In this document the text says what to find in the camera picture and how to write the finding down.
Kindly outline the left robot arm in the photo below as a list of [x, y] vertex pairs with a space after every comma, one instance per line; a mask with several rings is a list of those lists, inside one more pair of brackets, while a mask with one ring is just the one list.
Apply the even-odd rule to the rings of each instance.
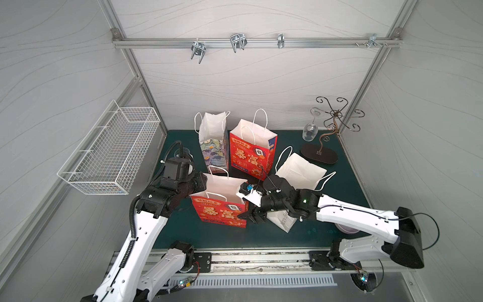
[[153, 185], [132, 201], [130, 234], [113, 267], [95, 293], [82, 301], [153, 301], [173, 275], [190, 271], [196, 265], [194, 247], [178, 240], [147, 273], [143, 268], [173, 211], [183, 199], [205, 191], [206, 183], [192, 156], [167, 159]]

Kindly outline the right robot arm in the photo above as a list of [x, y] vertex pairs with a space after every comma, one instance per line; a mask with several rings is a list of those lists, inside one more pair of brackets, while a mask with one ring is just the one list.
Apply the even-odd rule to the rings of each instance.
[[410, 269], [425, 266], [421, 229], [416, 214], [408, 208], [383, 211], [346, 203], [319, 191], [296, 189], [283, 177], [271, 175], [263, 185], [244, 182], [236, 195], [253, 207], [239, 217], [253, 223], [265, 221], [268, 213], [287, 211], [304, 221], [343, 225], [366, 233], [356, 239], [337, 239], [327, 254], [328, 267], [342, 270], [346, 264], [389, 258]]

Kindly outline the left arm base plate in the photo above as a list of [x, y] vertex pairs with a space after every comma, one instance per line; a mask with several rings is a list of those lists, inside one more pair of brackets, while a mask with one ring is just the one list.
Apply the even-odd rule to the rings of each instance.
[[194, 253], [194, 259], [189, 273], [197, 273], [198, 269], [200, 269], [200, 273], [210, 273], [212, 256], [211, 252], [196, 251]]

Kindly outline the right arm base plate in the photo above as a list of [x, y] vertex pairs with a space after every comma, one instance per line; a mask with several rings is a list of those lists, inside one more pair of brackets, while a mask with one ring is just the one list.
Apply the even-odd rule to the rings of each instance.
[[347, 271], [361, 268], [361, 263], [350, 263], [343, 260], [338, 251], [309, 251], [309, 266], [312, 271]]

